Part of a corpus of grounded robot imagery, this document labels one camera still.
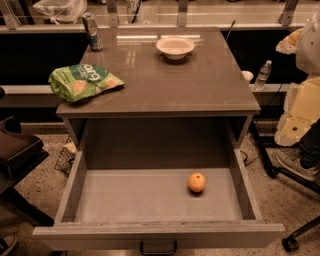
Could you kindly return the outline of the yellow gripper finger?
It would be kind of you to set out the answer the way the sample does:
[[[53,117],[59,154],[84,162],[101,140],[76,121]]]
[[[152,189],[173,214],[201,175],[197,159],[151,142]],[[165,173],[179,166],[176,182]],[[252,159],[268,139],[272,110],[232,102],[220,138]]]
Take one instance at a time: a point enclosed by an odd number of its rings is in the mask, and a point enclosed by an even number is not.
[[[286,36],[277,44],[276,51],[287,55],[295,54],[301,31],[302,29],[297,29]]]
[[[284,113],[279,119],[275,142],[292,146],[320,119],[320,77],[291,84],[286,93]]]

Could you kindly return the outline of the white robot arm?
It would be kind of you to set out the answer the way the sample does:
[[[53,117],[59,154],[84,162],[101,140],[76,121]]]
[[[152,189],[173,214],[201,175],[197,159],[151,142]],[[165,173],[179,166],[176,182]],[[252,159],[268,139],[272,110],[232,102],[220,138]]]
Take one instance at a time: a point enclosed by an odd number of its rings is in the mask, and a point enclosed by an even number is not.
[[[308,75],[300,85],[289,86],[274,135],[278,145],[292,146],[320,119],[320,10],[301,30],[280,41],[276,50],[295,53],[297,68]]]

